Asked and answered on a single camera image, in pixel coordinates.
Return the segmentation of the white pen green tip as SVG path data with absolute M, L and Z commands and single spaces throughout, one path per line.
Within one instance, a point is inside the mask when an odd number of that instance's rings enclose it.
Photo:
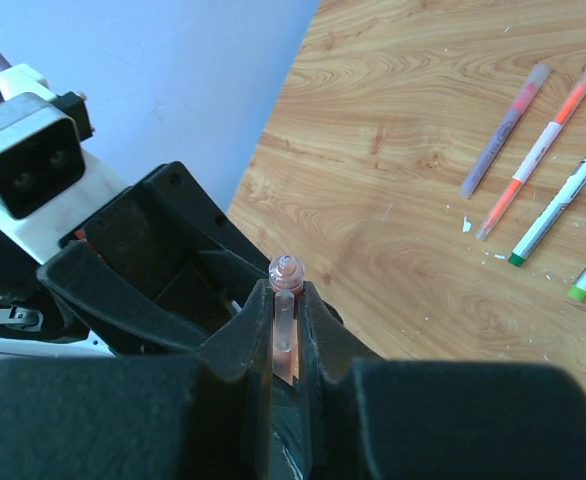
M 508 263 L 521 267 L 586 185 L 586 155 L 513 248 Z

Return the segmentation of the pink pen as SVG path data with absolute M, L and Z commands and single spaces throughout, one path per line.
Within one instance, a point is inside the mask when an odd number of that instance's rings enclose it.
M 294 383 L 297 353 L 296 308 L 303 291 L 304 266 L 297 257 L 284 255 L 269 265 L 273 291 L 273 369 L 283 381 Z

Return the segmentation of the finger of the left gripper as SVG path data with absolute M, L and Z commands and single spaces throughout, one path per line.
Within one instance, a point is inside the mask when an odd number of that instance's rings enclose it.
M 318 322 L 322 322 L 323 324 L 344 324 L 339 312 L 332 305 L 322 299 L 319 300 L 317 311 Z

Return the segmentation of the orange pen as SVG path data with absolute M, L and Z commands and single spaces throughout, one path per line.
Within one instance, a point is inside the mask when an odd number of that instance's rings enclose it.
M 586 68 L 580 79 L 564 99 L 554 118 L 547 124 L 527 155 L 523 158 L 522 163 L 511 177 L 510 183 L 505 191 L 488 212 L 475 234 L 476 239 L 483 241 L 495 228 L 585 96 Z

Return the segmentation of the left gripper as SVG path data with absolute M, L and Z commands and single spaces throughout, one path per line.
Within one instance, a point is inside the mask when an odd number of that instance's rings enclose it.
M 155 168 L 60 243 L 70 244 L 38 280 L 117 355 L 195 350 L 270 263 L 180 162 Z

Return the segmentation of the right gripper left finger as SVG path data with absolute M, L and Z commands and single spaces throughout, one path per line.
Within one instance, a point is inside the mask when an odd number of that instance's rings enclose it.
M 265 479 L 272 293 L 195 351 L 0 360 L 0 479 Z

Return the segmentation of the purple pen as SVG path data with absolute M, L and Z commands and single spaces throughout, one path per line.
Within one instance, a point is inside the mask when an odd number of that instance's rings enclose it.
M 499 152 L 513 132 L 522 115 L 527 111 L 533 99 L 542 88 L 551 73 L 545 64 L 536 64 L 526 77 L 522 87 L 509 105 L 499 125 L 494 130 L 469 173 L 462 181 L 459 194 L 462 198 L 470 198 L 494 163 Z

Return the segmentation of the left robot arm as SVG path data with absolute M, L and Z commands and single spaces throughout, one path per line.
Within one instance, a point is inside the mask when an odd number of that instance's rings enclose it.
M 52 216 L 37 261 L 0 230 L 0 338 L 98 336 L 117 355 L 192 351 L 268 280 L 267 257 L 180 163 L 164 164 L 78 219 Z

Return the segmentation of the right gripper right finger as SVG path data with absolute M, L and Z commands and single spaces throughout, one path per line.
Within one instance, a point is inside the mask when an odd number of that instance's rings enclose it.
M 586 393 L 541 363 L 385 360 L 299 300 L 313 479 L 586 479 Z

